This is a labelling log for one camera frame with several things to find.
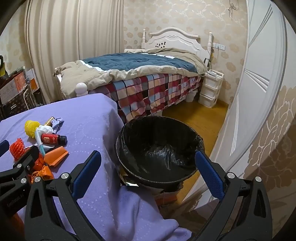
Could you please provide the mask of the red foam fruit net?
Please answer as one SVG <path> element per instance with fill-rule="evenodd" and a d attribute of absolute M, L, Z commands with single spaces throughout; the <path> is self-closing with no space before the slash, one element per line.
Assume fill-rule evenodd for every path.
<path fill-rule="evenodd" d="M 21 138 L 17 138 L 17 140 L 10 145 L 10 153 L 15 161 L 25 153 L 25 145 Z"/>

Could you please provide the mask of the cardboard box with labels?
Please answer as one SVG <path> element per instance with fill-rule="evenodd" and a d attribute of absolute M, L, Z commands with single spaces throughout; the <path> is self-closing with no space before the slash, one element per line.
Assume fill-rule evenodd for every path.
<path fill-rule="evenodd" d="M 16 97 L 26 86 L 24 73 L 21 72 L 0 90 L 1 103 L 4 105 Z"/>

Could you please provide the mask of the white wardrobe door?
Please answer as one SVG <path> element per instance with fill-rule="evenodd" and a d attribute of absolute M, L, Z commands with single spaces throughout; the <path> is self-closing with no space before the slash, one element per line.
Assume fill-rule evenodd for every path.
<path fill-rule="evenodd" d="M 248 40 L 237 92 L 210 159 L 260 176 L 272 208 L 295 199 L 295 32 L 278 1 L 248 1 Z"/>

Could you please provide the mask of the orange paper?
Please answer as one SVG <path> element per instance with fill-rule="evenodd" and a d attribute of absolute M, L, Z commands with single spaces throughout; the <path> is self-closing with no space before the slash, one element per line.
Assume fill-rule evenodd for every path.
<path fill-rule="evenodd" d="M 51 150 L 44 156 L 44 162 L 52 167 L 58 166 L 67 156 L 69 152 L 62 146 Z"/>

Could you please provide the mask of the white plastic drawer unit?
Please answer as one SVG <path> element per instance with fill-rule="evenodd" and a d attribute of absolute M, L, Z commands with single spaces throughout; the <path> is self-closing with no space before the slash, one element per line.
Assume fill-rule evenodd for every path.
<path fill-rule="evenodd" d="M 222 86 L 224 74 L 210 69 L 204 76 L 198 102 L 208 108 L 212 108 L 217 100 Z"/>

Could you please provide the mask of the white tissue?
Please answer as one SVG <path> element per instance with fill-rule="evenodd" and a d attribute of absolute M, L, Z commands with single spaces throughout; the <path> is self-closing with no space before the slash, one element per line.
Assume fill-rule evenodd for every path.
<path fill-rule="evenodd" d="M 53 128 L 51 126 L 43 126 L 43 125 L 39 125 L 36 129 L 35 129 L 35 137 L 39 137 L 41 138 L 42 134 L 52 134 Z"/>

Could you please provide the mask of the yellow tube black cap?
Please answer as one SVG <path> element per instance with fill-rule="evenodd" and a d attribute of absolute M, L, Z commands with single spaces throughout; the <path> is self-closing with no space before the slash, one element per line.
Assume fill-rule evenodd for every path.
<path fill-rule="evenodd" d="M 53 121 L 55 120 L 55 118 L 52 116 L 50 117 L 46 122 L 45 122 L 45 126 L 52 126 L 53 125 Z"/>

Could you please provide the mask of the white teal toothpaste tube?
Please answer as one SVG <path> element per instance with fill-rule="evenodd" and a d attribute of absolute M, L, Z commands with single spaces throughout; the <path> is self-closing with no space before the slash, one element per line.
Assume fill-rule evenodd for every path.
<path fill-rule="evenodd" d="M 45 156 L 45 150 L 44 150 L 43 143 L 41 141 L 40 134 L 39 134 L 38 130 L 35 130 L 35 139 L 36 139 L 36 142 L 37 142 L 37 145 L 38 145 L 39 152 L 44 157 Z"/>

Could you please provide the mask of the blue beige quilt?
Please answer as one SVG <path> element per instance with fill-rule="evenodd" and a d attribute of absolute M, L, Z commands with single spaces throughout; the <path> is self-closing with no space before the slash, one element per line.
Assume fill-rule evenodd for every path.
<path fill-rule="evenodd" d="M 84 83 L 89 91 L 111 82 L 130 80 L 153 74 L 202 76 L 207 71 L 204 61 L 196 54 L 178 48 L 127 49 L 124 53 L 107 54 L 67 62 L 55 68 L 60 76 L 65 99 L 76 97 L 76 85 Z"/>

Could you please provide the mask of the beige pleated curtain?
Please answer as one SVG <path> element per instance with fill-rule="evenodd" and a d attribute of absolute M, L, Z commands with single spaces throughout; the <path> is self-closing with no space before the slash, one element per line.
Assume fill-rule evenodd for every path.
<path fill-rule="evenodd" d="M 27 1 L 25 39 L 46 103 L 60 100 L 54 69 L 124 50 L 123 1 Z"/>

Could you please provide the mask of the purple paper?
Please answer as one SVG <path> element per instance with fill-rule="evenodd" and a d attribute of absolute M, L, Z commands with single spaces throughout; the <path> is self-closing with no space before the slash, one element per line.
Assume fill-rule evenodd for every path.
<path fill-rule="evenodd" d="M 63 125 L 64 120 L 62 118 L 55 118 L 51 121 L 51 123 L 52 123 L 53 133 L 56 134 L 58 130 L 60 130 L 60 127 Z"/>

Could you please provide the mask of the yellow foam fruit net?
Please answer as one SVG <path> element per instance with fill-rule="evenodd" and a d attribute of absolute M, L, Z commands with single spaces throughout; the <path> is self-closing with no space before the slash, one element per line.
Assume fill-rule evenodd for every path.
<path fill-rule="evenodd" d="M 25 122 L 25 133 L 30 138 L 35 138 L 35 130 L 40 126 L 38 121 L 28 120 Z"/>

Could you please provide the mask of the red bottle black cap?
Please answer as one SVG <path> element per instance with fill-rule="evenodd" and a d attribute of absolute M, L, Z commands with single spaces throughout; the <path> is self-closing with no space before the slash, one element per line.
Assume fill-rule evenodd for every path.
<path fill-rule="evenodd" d="M 67 145 L 67 137 L 56 134 L 43 133 L 41 135 L 41 140 L 47 145 Z"/>

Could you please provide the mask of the orange wrapper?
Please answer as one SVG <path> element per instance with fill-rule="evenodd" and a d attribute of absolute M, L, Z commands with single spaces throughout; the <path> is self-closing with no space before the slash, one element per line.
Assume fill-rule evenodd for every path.
<path fill-rule="evenodd" d="M 53 180 L 54 175 L 48 166 L 43 166 L 40 171 L 35 171 L 31 175 L 31 183 L 34 183 L 36 177 L 41 177 L 43 180 Z"/>

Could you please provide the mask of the purple table cloth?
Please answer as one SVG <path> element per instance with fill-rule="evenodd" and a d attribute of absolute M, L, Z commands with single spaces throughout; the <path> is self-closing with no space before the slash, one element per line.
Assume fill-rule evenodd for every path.
<path fill-rule="evenodd" d="M 68 139 L 67 158 L 52 169 L 55 177 L 71 172 L 93 151 L 99 151 L 102 164 L 84 197 L 78 200 L 82 211 L 105 240 L 188 240 L 191 232 L 174 219 L 164 219 L 154 197 L 139 187 L 121 186 L 116 170 L 114 144 L 123 127 L 117 105 L 103 94 L 91 94 L 34 108 L 1 121 L 1 140 L 14 143 L 25 134 L 28 120 L 45 123 L 62 118 L 60 135 Z"/>

